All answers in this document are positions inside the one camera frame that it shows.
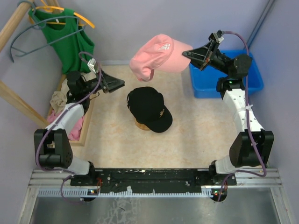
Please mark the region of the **pink cap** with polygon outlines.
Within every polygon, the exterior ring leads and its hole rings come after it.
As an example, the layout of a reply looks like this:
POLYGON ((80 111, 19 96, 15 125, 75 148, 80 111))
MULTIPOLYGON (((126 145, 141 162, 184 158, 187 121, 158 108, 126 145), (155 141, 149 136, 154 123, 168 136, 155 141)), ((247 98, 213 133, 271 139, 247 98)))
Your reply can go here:
POLYGON ((183 52, 193 47, 168 35, 159 34, 145 43, 131 58, 129 67, 137 80, 149 82, 156 70, 164 72, 182 72, 190 63, 183 52))

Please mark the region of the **black baseball cap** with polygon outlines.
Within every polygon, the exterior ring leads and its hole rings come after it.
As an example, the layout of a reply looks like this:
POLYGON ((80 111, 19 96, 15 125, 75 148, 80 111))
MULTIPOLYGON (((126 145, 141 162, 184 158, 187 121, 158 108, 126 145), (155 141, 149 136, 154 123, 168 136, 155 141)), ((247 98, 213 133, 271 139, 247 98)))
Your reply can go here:
POLYGON ((155 133, 163 133, 172 125, 173 117, 165 106, 164 97, 153 87, 138 87, 130 91, 127 108, 137 123, 155 133))

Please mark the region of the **wooden hat stand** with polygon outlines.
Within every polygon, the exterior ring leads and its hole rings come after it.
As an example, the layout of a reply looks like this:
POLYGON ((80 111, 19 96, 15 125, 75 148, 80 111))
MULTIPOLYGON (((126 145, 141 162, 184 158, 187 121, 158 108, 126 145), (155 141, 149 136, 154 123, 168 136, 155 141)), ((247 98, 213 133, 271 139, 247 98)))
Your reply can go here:
POLYGON ((140 123, 136 120, 136 118, 134 118, 134 122, 135 122, 135 125, 136 125, 139 129, 141 129, 141 130, 143 130, 143 131, 150 131, 150 129, 149 129, 146 125, 144 125, 144 124, 140 124, 140 123))

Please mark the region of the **wooden clothes rack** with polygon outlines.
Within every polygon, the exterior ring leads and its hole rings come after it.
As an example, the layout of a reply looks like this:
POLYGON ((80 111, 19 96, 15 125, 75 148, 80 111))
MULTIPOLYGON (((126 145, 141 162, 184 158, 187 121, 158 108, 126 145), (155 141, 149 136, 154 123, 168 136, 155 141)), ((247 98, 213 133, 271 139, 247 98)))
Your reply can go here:
MULTIPOLYGON (((3 29, 0 31, 0 50, 3 50, 9 39, 17 29, 18 25, 24 18, 26 12, 35 7, 33 0, 22 0, 13 12, 3 29)), ((15 93, 4 82, 0 83, 0 97, 7 101, 10 105, 24 114, 30 120, 40 127, 46 127, 48 122, 46 119, 35 111, 27 102, 25 102, 17 93, 15 93)), ((92 111, 87 112, 85 122, 82 127, 81 136, 78 141, 71 141, 72 146, 84 146, 87 138, 89 122, 91 120, 92 111)))

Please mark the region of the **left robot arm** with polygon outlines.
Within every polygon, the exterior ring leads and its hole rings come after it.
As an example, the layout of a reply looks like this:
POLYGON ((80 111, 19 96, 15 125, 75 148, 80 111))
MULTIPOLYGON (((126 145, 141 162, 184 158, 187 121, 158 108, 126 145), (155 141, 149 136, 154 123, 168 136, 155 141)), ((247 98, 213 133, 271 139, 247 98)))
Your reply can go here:
POLYGON ((90 170, 91 163, 73 155, 69 134, 75 124, 88 112, 90 96, 98 91, 112 93, 125 85, 125 81, 108 75, 103 70, 85 80, 78 71, 66 75, 67 103, 59 116, 45 129, 34 133, 37 166, 43 171, 63 171, 71 175, 81 175, 87 185, 97 180, 97 173, 90 170))

